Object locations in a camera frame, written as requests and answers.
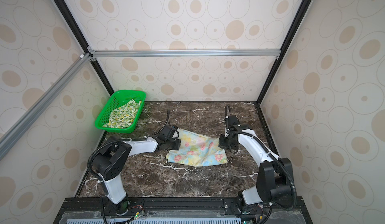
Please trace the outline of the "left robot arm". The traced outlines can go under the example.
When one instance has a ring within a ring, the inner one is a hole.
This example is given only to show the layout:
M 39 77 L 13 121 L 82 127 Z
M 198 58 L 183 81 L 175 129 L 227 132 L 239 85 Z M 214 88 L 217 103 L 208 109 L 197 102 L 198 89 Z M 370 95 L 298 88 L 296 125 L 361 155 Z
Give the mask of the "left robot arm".
M 87 161 L 87 170 L 102 184 L 104 193 L 118 215 L 128 212 L 128 199 L 121 172 L 130 156 L 163 150 L 179 150 L 180 133 L 177 126 L 165 125 L 161 130 L 143 138 L 110 137 L 98 147 Z

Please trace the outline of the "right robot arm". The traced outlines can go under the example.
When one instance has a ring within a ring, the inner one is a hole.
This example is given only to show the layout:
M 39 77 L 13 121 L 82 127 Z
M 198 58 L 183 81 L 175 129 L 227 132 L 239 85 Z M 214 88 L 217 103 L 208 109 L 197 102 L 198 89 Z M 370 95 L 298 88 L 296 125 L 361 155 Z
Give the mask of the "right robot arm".
M 226 115 L 225 125 L 219 147 L 237 152 L 242 145 L 258 164 L 255 186 L 241 192 L 243 204 L 273 204 L 286 211 L 294 209 L 298 197 L 291 161 L 272 152 L 255 131 L 248 124 L 241 124 L 235 115 Z

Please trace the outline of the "pastel floral skirt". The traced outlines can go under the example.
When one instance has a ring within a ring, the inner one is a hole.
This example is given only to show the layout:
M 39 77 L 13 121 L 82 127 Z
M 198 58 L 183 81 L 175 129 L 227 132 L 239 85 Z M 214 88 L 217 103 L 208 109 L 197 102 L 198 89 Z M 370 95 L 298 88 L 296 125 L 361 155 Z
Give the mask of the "pastel floral skirt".
M 218 138 L 179 129 L 179 139 L 179 150 L 171 150 L 166 155 L 168 162 L 194 167 L 228 163 L 225 150 L 219 147 Z

